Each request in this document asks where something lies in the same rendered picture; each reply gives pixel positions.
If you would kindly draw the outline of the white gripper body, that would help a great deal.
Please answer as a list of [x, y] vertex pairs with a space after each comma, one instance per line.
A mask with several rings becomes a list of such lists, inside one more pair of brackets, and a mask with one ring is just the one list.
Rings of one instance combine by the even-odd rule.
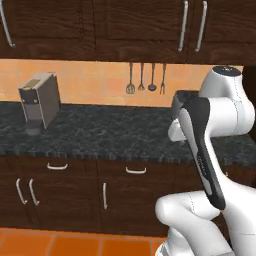
[[186, 140], [186, 137], [182, 132], [178, 119], [175, 119], [171, 122], [171, 125], [168, 129], [168, 136], [172, 142], [179, 142], [179, 141]]

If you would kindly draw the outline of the metal serving fork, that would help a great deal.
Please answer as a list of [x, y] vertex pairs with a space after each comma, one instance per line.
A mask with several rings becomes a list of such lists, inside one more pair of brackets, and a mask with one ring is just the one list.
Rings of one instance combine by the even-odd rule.
[[162, 65], [162, 81], [160, 85], [160, 94], [165, 94], [165, 75], [166, 75], [166, 63], [163, 63]]

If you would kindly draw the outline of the metal ladle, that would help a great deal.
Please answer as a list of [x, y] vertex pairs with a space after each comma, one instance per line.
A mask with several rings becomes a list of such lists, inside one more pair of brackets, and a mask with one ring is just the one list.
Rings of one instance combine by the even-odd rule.
[[157, 86], [154, 84], [154, 73], [155, 73], [155, 64], [152, 64], [151, 83], [148, 85], [149, 91], [155, 91], [157, 88]]

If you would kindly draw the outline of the dark wood drawer front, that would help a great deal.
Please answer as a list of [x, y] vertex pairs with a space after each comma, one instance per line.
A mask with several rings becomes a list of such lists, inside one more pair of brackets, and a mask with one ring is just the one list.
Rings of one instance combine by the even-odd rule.
[[[16, 173], [27, 175], [67, 175], [79, 177], [95, 177], [97, 166], [95, 160], [83, 160], [76, 158], [58, 157], [33, 157], [33, 156], [9, 156], [8, 162]], [[47, 163], [52, 166], [63, 166], [68, 164], [68, 168], [62, 171], [47, 169]]]
[[[125, 171], [125, 167], [130, 170], [143, 170], [146, 167], [147, 172], [142, 175], [128, 174]], [[99, 176], [103, 178], [137, 178], [160, 181], [169, 181], [175, 178], [175, 170], [169, 163], [99, 159], [97, 168]]]

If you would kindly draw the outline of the dark wood base cupboard door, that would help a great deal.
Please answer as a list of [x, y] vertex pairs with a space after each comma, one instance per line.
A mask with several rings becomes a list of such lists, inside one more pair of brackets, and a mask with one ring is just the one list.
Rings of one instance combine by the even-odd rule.
[[[107, 183], [107, 209], [103, 207], [102, 186]], [[99, 180], [101, 230], [105, 233], [165, 237], [168, 227], [156, 217], [158, 198], [171, 193], [168, 183], [132, 178]]]
[[[23, 197], [28, 200], [23, 205], [16, 189], [16, 180], [20, 178]], [[32, 224], [29, 213], [29, 199], [24, 189], [24, 181], [17, 174], [0, 174], [0, 226], [29, 228]]]
[[94, 179], [56, 176], [30, 179], [34, 180], [34, 192], [40, 201], [35, 206], [30, 194], [40, 228], [86, 232], [100, 229], [98, 189]]

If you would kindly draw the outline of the grey coffee machine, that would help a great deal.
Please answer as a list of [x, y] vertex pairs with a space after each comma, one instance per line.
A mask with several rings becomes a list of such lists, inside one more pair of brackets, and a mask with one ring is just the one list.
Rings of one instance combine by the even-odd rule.
[[35, 73], [18, 88], [25, 116], [25, 131], [36, 136], [46, 129], [60, 109], [57, 75], [53, 72]]

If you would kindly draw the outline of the dark wood wall cupboard door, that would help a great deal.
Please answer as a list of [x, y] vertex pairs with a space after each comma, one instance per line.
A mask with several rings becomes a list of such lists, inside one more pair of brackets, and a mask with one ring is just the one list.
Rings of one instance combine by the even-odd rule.
[[0, 58], [96, 59], [92, 0], [4, 0], [7, 42], [0, 18]]
[[179, 52], [183, 0], [93, 0], [97, 58], [114, 62], [185, 62], [194, 0], [188, 2], [184, 47]]
[[202, 1], [194, 0], [187, 62], [256, 65], [256, 0], [206, 0], [208, 9], [201, 49], [195, 52]]

